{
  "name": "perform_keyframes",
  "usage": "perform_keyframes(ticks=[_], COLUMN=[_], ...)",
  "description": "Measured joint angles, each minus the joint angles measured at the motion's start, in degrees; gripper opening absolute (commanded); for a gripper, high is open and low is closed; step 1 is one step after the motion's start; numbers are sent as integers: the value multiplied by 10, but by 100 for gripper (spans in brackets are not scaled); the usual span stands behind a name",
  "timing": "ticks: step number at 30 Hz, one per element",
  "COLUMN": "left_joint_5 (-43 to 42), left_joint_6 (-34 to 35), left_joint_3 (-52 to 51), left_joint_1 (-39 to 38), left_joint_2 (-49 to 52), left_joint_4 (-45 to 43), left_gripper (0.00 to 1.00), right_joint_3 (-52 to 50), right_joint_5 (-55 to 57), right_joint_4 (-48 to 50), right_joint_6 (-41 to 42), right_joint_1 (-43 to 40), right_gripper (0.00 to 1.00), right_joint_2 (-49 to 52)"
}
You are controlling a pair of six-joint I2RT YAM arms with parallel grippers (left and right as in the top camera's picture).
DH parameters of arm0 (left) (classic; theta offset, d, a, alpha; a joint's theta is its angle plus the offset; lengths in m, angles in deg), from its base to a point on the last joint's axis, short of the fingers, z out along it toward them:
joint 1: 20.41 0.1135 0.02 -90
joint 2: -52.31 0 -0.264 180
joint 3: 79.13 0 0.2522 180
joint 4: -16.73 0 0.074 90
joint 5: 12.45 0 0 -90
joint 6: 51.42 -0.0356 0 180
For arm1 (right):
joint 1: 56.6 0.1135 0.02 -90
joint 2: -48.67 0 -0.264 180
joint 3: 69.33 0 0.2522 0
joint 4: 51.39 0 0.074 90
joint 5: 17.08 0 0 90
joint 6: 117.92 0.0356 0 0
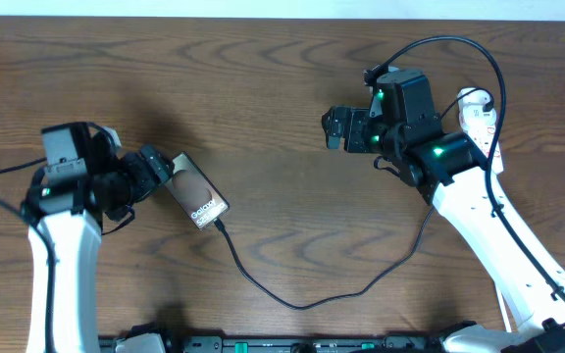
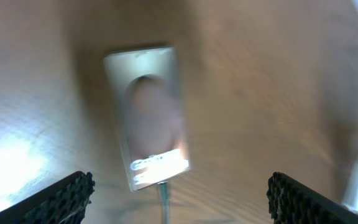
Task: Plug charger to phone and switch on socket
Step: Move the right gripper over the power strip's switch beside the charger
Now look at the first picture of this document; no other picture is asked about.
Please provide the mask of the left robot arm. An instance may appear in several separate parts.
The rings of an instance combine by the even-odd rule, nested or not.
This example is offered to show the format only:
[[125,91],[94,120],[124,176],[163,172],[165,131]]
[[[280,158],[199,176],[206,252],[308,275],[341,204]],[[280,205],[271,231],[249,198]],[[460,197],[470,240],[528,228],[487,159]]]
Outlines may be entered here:
[[151,145],[119,153],[117,133],[95,123],[46,127],[46,163],[21,205],[33,261],[29,352],[97,352],[96,267],[103,220],[118,228],[172,174]]

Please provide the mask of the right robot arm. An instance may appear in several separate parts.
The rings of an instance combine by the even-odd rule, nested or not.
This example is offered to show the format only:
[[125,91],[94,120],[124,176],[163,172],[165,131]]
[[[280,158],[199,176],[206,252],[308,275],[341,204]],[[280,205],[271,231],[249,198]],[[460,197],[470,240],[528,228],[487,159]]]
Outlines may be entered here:
[[509,306],[513,332],[460,324],[429,340],[438,352],[565,352],[565,271],[521,219],[464,132],[446,133],[426,76],[381,76],[367,108],[332,106],[328,148],[377,153],[469,244]]

